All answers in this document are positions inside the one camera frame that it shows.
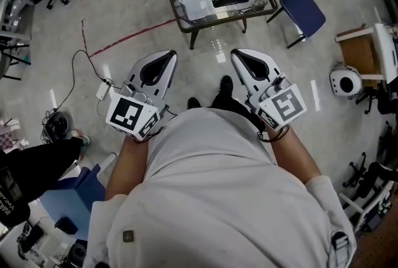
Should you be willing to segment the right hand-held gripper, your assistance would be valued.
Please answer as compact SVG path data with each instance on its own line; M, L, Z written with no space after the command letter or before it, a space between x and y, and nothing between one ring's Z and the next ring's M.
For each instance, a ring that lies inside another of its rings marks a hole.
M249 106L266 125L279 131L307 111L297 84L292 84L286 75L279 75L280 68L274 59L253 49L232 49L231 61L242 85L251 95ZM257 79L273 81L257 87Z

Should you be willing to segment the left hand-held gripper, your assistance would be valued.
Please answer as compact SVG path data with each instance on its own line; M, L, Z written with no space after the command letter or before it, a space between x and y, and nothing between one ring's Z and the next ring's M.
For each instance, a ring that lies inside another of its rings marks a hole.
M137 61L128 80L141 86L154 86L155 94L134 85L124 85L109 105L106 123L115 130L144 141L169 108L165 96L177 67L177 52L161 50Z

